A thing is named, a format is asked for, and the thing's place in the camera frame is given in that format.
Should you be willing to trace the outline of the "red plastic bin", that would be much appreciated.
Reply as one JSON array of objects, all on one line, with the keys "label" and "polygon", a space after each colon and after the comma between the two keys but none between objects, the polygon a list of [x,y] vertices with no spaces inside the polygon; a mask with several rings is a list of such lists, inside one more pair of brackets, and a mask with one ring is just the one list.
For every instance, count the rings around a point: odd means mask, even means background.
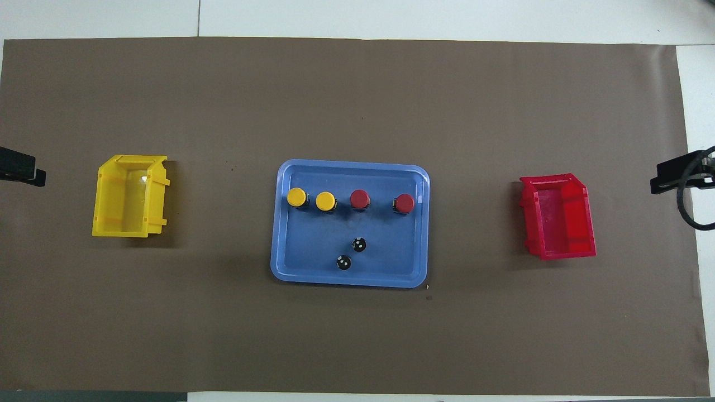
[{"label": "red plastic bin", "polygon": [[588,189],[572,173],[522,176],[525,246],[541,260],[597,254]]}]

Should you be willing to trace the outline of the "yellow plastic bin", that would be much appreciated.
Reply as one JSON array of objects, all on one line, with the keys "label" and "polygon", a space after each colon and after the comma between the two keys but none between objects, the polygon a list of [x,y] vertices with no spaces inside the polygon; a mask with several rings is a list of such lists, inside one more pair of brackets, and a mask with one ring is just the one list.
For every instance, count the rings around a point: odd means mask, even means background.
[{"label": "yellow plastic bin", "polygon": [[163,232],[170,186],[165,155],[114,155],[98,169],[94,237],[148,238]]}]

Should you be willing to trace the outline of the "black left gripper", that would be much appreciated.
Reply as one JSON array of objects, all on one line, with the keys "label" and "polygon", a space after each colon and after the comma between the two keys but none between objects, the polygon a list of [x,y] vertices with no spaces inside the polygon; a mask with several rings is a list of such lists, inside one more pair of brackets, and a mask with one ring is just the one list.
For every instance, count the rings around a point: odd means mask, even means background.
[{"label": "black left gripper", "polygon": [[0,147],[0,181],[19,181],[32,186],[45,186],[46,171],[36,168],[35,157]]}]

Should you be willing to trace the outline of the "brown table mat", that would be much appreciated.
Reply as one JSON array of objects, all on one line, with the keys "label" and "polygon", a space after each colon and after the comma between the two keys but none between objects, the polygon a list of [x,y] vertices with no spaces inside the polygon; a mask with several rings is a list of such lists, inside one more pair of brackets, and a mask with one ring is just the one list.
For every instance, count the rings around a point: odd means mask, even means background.
[{"label": "brown table mat", "polygon": [[[708,395],[676,49],[337,39],[14,40],[0,147],[0,389]],[[165,155],[168,224],[94,237],[99,167]],[[279,166],[418,165],[413,290],[270,270]],[[597,254],[525,246],[522,176],[587,186]]]}]

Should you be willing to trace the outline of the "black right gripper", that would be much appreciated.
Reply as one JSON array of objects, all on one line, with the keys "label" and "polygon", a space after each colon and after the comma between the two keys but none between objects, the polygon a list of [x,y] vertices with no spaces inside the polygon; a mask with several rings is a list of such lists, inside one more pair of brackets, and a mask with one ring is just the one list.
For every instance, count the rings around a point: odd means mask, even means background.
[{"label": "black right gripper", "polygon": [[656,166],[656,176],[651,179],[651,194],[662,194],[676,190],[687,166],[697,161],[685,181],[685,188],[709,190],[715,188],[715,147],[713,152],[699,158],[704,150],[695,150],[679,157],[661,162]]}]

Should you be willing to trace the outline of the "blue plastic tray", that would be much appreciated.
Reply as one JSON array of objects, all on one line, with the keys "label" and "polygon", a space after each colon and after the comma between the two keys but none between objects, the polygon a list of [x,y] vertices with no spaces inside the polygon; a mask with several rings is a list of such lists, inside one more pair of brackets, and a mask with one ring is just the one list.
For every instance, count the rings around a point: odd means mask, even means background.
[{"label": "blue plastic tray", "polygon": [[[304,189],[307,208],[291,208],[286,194]],[[370,208],[350,208],[350,194],[366,190]],[[315,206],[321,192],[338,201],[332,213]],[[393,199],[411,194],[411,214],[395,213]],[[416,165],[292,159],[278,171],[270,268],[283,281],[312,284],[416,288],[427,276],[431,180]],[[366,250],[352,240],[363,237]],[[352,266],[340,270],[336,259],[349,255]]]}]

